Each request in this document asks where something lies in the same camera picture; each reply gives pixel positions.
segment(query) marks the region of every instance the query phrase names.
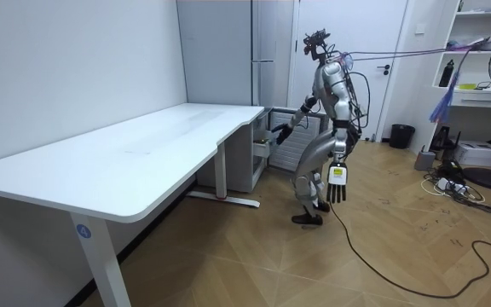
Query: desk foot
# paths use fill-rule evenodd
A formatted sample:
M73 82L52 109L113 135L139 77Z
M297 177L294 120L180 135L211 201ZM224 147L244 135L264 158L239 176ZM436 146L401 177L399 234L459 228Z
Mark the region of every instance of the desk foot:
M258 208L261 205L261 203L259 203L258 201L255 201L255 200L245 200L245 199L236 198L236 197L226 197L224 199L220 199L220 198L217 198L214 194L197 192L197 191L188 192L187 196L201 198L201 199L205 199L205 200L224 201L224 202L229 202L229 203L233 203L233 204L237 204L237 205L250 206L250 207L255 207L255 208Z
M130 307L106 221L77 213L71 213L71 216L103 304L106 307Z

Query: desk leg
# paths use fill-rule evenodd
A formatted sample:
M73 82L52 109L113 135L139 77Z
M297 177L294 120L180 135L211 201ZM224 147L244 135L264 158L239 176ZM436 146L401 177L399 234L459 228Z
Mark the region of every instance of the desk leg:
M191 191L188 196L197 197L207 200L219 200L230 202L238 205L252 206L258 208L261 204L255 200L245 200L236 197L227 196L227 169L225 162L225 143L222 142L217 146L217 153L214 157L215 162L215 189L216 194Z
M130 307L106 221L71 213L84 255L106 307Z

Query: box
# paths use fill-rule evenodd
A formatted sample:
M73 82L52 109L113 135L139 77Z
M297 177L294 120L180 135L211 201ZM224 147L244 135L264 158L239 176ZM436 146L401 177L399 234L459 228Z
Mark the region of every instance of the box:
M453 156L461 165L491 166L491 145L486 142L459 141Z

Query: white door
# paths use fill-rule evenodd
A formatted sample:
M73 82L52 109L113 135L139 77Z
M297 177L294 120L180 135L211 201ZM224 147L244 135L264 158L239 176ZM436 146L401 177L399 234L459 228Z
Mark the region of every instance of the white door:
M406 7L407 0L301 0L290 107L302 106L304 97L312 92L314 71L318 65L310 55L304 55L305 33L312 34L325 28L331 33L326 43L334 43L335 50L395 51ZM373 56L384 55L353 55L356 60ZM377 133L392 67L392 59L354 63L353 71L367 76L371 88L368 127L363 129L362 139L372 138ZM352 80L357 99L367 110L367 86L361 76L353 75Z

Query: desk top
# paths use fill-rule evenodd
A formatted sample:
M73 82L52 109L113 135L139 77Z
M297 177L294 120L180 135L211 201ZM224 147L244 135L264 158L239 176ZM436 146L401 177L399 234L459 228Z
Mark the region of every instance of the desk top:
M263 109L184 103L18 153L0 159L0 196L132 223Z

